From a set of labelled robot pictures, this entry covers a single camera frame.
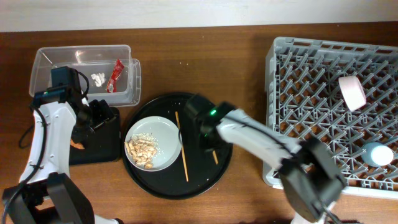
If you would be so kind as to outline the wooden chopstick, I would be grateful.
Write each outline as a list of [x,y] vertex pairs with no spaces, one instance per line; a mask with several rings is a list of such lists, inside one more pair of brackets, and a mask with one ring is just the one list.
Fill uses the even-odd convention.
[[183,161],[183,169],[184,169],[184,173],[185,173],[185,180],[186,180],[186,182],[189,182],[187,163],[186,163],[186,158],[185,158],[185,150],[184,150],[183,141],[182,141],[180,119],[179,119],[178,111],[175,112],[175,119],[177,121],[178,137],[179,137],[179,141],[181,143],[181,155],[182,155],[182,161]]
[[217,158],[217,155],[216,155],[216,151],[212,151],[212,155],[213,155],[213,159],[214,159],[215,164],[218,165],[218,158]]

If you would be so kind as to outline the red snack wrapper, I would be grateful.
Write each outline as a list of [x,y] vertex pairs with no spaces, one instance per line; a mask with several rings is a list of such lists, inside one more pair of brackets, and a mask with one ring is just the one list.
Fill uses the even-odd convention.
[[106,91],[108,93],[116,92],[116,83],[117,83],[117,80],[119,79],[123,70],[124,70],[123,63],[120,61],[120,59],[117,59],[115,66],[113,68],[113,72],[108,80],[107,85],[106,85]]

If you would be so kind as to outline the orange carrot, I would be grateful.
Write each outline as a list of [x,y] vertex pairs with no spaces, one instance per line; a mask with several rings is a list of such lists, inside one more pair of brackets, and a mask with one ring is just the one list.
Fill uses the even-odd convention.
[[82,145],[82,143],[80,143],[80,142],[76,143],[72,139],[70,140],[70,145],[79,150],[84,150],[84,148],[85,148],[84,145]]

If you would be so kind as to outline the grey plate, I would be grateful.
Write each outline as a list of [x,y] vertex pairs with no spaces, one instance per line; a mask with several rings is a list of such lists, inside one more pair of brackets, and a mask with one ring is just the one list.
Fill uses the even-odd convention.
[[140,119],[128,129],[124,142],[133,134],[139,133],[153,135],[158,140],[159,150],[158,155],[153,159],[154,167],[145,169],[133,163],[133,159],[127,154],[127,150],[124,147],[129,164],[134,168],[148,172],[157,172],[171,166],[177,160],[181,152],[181,143],[178,137],[178,127],[171,120],[160,116],[150,116]]

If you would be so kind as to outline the peanut shell food scraps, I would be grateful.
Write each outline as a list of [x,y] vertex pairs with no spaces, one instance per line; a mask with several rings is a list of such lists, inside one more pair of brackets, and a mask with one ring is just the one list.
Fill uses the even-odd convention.
[[151,134],[133,134],[124,142],[127,154],[133,159],[133,163],[145,169],[154,167],[153,159],[158,155],[158,140]]

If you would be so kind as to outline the white bowl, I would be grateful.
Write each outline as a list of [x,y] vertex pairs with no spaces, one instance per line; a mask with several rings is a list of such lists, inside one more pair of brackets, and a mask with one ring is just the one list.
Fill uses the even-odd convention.
[[343,99],[350,111],[358,110],[366,104],[366,95],[356,76],[340,77],[338,83]]

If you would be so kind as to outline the light blue cup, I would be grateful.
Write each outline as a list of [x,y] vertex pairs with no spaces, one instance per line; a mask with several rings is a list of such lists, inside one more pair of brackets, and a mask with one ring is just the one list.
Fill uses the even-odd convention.
[[379,142],[369,142],[363,146],[363,149],[365,153],[361,158],[369,166],[385,166],[393,161],[394,153],[392,149]]

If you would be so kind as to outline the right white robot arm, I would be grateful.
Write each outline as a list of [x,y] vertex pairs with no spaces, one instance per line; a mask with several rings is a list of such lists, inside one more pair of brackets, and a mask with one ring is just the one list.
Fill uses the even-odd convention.
[[284,136],[228,102],[214,105],[201,95],[189,98],[183,110],[193,122],[202,150],[234,144],[278,172],[295,210],[293,223],[325,223],[328,219],[341,223],[331,209],[346,187],[345,178],[321,140]]

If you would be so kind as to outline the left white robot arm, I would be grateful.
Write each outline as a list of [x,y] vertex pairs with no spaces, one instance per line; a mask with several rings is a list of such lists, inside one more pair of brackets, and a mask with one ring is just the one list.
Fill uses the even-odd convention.
[[119,150],[120,120],[104,100],[88,102],[84,74],[70,67],[51,71],[52,86],[35,93],[30,109],[34,135],[17,186],[4,190],[1,221],[14,223],[121,223],[94,213],[70,178],[70,149],[79,143]]

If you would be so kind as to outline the grey dishwasher rack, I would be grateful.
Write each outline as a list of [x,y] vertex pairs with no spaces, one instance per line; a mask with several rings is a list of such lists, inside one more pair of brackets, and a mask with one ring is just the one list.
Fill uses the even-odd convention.
[[[366,104],[350,111],[338,79],[356,76]],[[283,135],[325,142],[347,194],[397,198],[397,160],[372,167],[363,146],[397,151],[397,48],[277,37],[266,56],[266,123]]]

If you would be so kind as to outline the crumpled white tissue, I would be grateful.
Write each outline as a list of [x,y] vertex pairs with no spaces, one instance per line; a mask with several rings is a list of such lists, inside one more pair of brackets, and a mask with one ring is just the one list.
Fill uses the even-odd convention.
[[104,73],[91,74],[91,79],[94,81],[96,87],[101,87],[105,83],[105,75],[104,75]]

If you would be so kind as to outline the black rectangular tray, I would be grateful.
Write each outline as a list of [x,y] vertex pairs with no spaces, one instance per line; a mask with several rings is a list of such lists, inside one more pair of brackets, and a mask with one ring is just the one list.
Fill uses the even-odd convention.
[[121,157],[121,122],[119,110],[110,107],[114,119],[107,122],[84,141],[84,149],[70,148],[69,165],[94,164],[113,162]]

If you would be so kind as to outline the round black serving tray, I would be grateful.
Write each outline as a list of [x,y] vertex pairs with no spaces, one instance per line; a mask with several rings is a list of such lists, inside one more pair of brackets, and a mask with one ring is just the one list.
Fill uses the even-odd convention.
[[170,93],[158,96],[141,106],[127,120],[131,128],[140,119],[150,116],[161,116],[176,123],[175,112],[178,112],[182,124],[182,141],[185,151],[187,170],[183,168],[181,156],[171,166],[155,172],[143,171],[134,167],[123,155],[124,166],[132,180],[149,194],[169,200],[192,198],[206,192],[221,179],[227,170],[233,155],[232,144],[220,144],[215,149],[218,163],[210,152],[200,147],[199,132],[195,122],[183,111],[186,101],[192,93]]

